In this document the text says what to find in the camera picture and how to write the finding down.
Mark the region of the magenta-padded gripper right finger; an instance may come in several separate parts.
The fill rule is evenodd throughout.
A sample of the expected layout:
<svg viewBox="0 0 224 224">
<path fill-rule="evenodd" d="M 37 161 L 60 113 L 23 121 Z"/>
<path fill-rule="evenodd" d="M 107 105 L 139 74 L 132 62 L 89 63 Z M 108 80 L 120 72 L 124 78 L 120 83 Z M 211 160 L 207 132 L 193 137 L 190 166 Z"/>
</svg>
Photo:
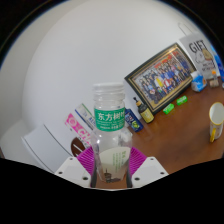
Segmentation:
<svg viewBox="0 0 224 224">
<path fill-rule="evenodd" d="M 147 157 L 136 148 L 130 151 L 127 187 L 139 188 L 168 175 L 155 157 Z"/>
</svg>

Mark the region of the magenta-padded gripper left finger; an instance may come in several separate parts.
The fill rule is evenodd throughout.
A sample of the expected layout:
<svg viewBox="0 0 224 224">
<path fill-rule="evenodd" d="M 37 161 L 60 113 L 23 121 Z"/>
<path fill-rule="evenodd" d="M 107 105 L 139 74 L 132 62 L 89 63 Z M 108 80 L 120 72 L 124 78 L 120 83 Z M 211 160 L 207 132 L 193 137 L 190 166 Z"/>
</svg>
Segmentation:
<svg viewBox="0 0 224 224">
<path fill-rule="evenodd" d="M 85 149 L 77 157 L 68 157 L 55 174 L 84 188 L 94 188 L 96 170 L 93 149 Z"/>
</svg>

